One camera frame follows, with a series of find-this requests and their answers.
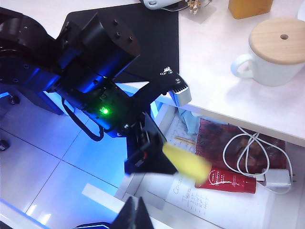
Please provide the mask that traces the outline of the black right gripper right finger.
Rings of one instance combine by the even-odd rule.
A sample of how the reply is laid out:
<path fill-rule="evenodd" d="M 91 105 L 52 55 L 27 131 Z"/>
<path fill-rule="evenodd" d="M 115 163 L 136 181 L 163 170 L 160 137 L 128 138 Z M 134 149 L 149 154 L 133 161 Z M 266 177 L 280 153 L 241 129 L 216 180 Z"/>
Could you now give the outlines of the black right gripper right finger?
<path fill-rule="evenodd" d="M 151 218 L 142 197 L 139 198 L 137 208 L 137 229 L 154 229 Z"/>

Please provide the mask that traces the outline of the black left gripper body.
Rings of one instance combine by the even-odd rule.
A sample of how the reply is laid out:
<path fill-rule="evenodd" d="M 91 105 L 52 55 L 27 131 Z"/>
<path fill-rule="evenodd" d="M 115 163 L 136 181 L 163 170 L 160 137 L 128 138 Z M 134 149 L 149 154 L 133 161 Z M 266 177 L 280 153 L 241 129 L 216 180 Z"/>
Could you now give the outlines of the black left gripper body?
<path fill-rule="evenodd" d="M 126 137 L 127 159 L 124 162 L 125 173 L 151 173 L 152 134 L 145 127 L 145 120 L 137 122 Z"/>

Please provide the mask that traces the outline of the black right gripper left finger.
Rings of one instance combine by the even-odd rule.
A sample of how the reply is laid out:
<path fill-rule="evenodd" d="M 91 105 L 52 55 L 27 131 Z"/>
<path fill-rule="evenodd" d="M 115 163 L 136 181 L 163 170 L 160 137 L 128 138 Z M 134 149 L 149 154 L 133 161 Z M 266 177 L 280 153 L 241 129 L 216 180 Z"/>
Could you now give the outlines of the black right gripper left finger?
<path fill-rule="evenodd" d="M 135 217 L 135 202 L 132 197 L 129 197 L 112 222 L 111 229 L 134 229 Z"/>

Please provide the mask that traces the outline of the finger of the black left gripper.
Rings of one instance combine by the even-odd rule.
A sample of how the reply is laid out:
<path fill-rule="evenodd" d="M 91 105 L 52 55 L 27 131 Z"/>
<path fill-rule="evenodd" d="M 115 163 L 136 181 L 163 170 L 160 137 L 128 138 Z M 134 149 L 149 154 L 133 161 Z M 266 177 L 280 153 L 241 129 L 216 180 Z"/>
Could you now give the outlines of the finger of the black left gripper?
<path fill-rule="evenodd" d="M 144 147 L 144 172 L 177 172 L 163 152 L 163 146 L 167 142 L 165 136 L 147 113 L 144 114 L 143 129 L 148 134 L 148 145 Z"/>

